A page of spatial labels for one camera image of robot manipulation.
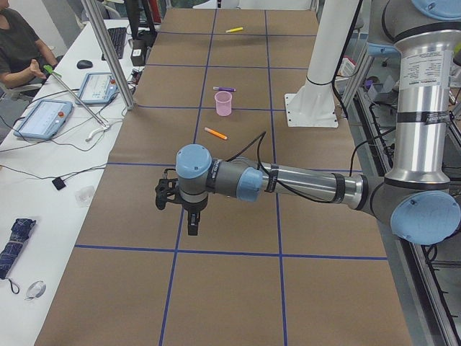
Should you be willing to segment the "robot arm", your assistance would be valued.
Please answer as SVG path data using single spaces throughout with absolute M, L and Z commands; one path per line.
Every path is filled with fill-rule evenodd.
M 455 232 L 460 206 L 448 192 L 442 159 L 460 3 L 374 1 L 370 41 L 390 43 L 401 56 L 392 169 L 384 177 L 345 177 L 244 158 L 214 159 L 205 147 L 190 144 L 179 150 L 177 177 L 166 191 L 187 211 L 189 234 L 197 234 L 209 194 L 255 201 L 263 191 L 346 204 L 414 244 L 434 244 Z

